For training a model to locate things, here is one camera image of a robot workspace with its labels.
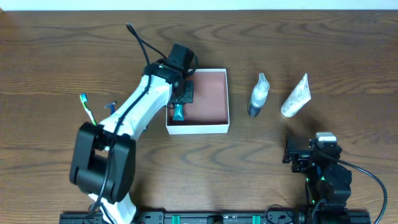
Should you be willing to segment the white cosmetic tube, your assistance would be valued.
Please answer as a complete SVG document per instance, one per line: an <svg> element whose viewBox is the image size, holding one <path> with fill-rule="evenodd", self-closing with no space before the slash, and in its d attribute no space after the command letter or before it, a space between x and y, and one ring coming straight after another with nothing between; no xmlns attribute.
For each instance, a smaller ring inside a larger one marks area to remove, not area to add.
<svg viewBox="0 0 398 224"><path fill-rule="evenodd" d="M281 106L280 111L283 116L291 118L310 100L308 75L305 74Z"/></svg>

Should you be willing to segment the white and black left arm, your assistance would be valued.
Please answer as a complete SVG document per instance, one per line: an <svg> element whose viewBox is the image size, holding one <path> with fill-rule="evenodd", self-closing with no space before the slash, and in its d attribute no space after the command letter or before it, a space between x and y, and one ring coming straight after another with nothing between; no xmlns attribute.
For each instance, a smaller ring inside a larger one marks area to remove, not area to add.
<svg viewBox="0 0 398 224"><path fill-rule="evenodd" d="M136 141L155 114L170 103L193 101L195 69L158 61L145 67L134 93L100 123L79 128L70 182L95 202L87 218L102 213L106 223L132 223L136 206L129 196L136 168Z"/></svg>

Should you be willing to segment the clear spray bottle dark liquid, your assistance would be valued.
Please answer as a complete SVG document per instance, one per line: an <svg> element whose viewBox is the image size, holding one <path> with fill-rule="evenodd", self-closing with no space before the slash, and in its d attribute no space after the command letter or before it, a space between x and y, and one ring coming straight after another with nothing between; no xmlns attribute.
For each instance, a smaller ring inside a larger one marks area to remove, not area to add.
<svg viewBox="0 0 398 224"><path fill-rule="evenodd" d="M254 118L259 115L262 107L266 103L270 87L271 86L267 81L265 74L260 73L258 83L253 88L251 98L248 103L248 115L250 117Z"/></svg>

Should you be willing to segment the green and white toothbrush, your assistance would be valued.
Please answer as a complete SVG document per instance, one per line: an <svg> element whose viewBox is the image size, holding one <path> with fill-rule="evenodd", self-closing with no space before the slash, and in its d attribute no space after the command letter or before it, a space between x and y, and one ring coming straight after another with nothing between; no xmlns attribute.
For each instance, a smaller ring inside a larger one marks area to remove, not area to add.
<svg viewBox="0 0 398 224"><path fill-rule="evenodd" d="M83 105L83 108L85 110L85 112L87 113L88 117L90 118L91 122L93 123L94 126L97 126L97 122L95 120L94 114L93 112L89 109L89 107L87 106L87 102L88 102L88 98L86 93L82 93L80 95L80 101Z"/></svg>

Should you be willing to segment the blue disposable razor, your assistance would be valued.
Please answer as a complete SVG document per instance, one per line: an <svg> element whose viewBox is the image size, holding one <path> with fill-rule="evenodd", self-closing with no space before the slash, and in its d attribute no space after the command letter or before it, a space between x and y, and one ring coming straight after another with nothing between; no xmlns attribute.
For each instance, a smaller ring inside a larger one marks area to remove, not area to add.
<svg viewBox="0 0 398 224"><path fill-rule="evenodd" d="M117 101L112 101L109 104L105 105L104 108L105 109L110 109L110 114L113 114L116 111L116 108L115 108L116 104L117 104Z"/></svg>

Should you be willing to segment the red and teal toothpaste tube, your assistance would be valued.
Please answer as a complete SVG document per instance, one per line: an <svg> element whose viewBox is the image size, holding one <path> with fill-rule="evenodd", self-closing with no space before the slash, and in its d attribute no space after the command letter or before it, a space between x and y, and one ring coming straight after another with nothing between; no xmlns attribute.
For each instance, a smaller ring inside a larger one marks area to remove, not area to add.
<svg viewBox="0 0 398 224"><path fill-rule="evenodd" d="M175 104L174 105L174 115L173 121L184 121L184 112L183 112L183 104Z"/></svg>

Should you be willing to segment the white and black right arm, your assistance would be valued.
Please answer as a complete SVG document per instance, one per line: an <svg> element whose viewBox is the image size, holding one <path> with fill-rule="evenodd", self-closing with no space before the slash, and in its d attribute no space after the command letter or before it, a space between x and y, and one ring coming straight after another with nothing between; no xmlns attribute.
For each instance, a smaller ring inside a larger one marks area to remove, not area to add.
<svg viewBox="0 0 398 224"><path fill-rule="evenodd" d="M351 196L352 172L337 160L342 148L332 133L316 133L314 139L289 136L282 162L306 178L307 205L321 210L342 210Z"/></svg>

